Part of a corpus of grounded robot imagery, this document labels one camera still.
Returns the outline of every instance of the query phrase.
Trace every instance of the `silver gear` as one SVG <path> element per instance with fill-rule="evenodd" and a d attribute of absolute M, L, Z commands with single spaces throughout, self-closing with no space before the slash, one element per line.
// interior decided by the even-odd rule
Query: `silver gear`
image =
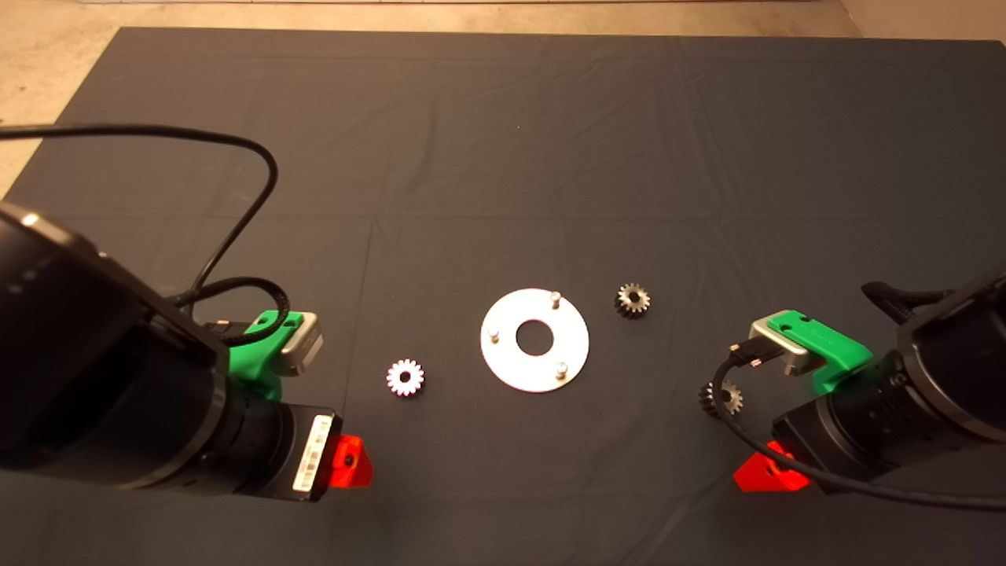
<path fill-rule="evenodd" d="M 723 388 L 721 391 L 729 395 L 728 399 L 723 399 L 723 404 L 726 405 L 726 410 L 731 415 L 739 413 L 740 409 L 744 406 L 744 398 L 741 397 L 740 390 L 737 389 L 737 386 L 733 385 L 733 383 L 729 380 L 723 380 Z M 716 414 L 716 407 L 712 397 L 712 382 L 703 385 L 702 389 L 699 390 L 698 404 L 702 406 L 702 410 L 709 416 L 717 419 L 719 418 L 719 415 Z"/>
<path fill-rule="evenodd" d="M 639 282 L 626 282 L 615 296 L 615 310 L 626 319 L 639 319 L 650 310 L 650 294 Z"/>
<path fill-rule="evenodd" d="M 399 360 L 387 371 L 387 387 L 398 397 L 409 397 L 423 389 L 423 367 L 418 363 L 407 358 Z"/>

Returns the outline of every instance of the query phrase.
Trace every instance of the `center hole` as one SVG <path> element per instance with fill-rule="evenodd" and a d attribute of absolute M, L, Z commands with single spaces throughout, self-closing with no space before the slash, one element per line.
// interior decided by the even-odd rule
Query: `center hole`
<path fill-rule="evenodd" d="M 517 346 L 528 356 L 541 356 L 552 349 L 552 331 L 541 321 L 528 321 L 517 329 Z"/>

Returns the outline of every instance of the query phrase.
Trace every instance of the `barcode label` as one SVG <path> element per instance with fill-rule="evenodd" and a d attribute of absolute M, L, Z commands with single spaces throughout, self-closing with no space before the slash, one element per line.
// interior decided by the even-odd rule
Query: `barcode label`
<path fill-rule="evenodd" d="M 307 444 L 304 446 L 304 455 L 301 456 L 301 465 L 297 467 L 297 476 L 294 478 L 295 492 L 311 491 L 315 476 L 318 475 L 318 464 L 321 463 L 325 442 L 328 440 L 328 431 L 331 428 L 332 417 L 328 415 L 315 417 L 311 424 L 311 433 L 308 434 Z"/>

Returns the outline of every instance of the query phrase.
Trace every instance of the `circular plate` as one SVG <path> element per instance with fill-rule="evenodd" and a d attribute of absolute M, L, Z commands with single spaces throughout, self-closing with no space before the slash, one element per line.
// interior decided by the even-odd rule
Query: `circular plate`
<path fill-rule="evenodd" d="M 552 348 L 541 356 L 525 354 L 517 345 L 517 329 L 529 321 L 543 323 L 552 332 Z M 576 308 L 544 290 L 520 290 L 496 302 L 482 322 L 479 342 L 496 377 L 528 393 L 552 391 L 571 382 L 591 348 L 586 323 Z"/>

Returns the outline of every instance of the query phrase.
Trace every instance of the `red mount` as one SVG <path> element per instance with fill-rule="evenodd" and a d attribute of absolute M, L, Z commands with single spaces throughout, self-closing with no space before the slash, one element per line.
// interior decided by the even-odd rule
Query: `red mount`
<path fill-rule="evenodd" d="M 366 488 L 374 477 L 374 466 L 359 436 L 342 435 L 332 457 L 329 488 Z"/>
<path fill-rule="evenodd" d="M 769 443 L 773 450 L 793 459 L 793 454 L 784 452 L 779 442 Z M 779 469 L 776 462 L 765 454 L 756 453 L 733 473 L 733 481 L 741 492 L 797 492 L 810 486 L 806 476 L 792 469 Z"/>

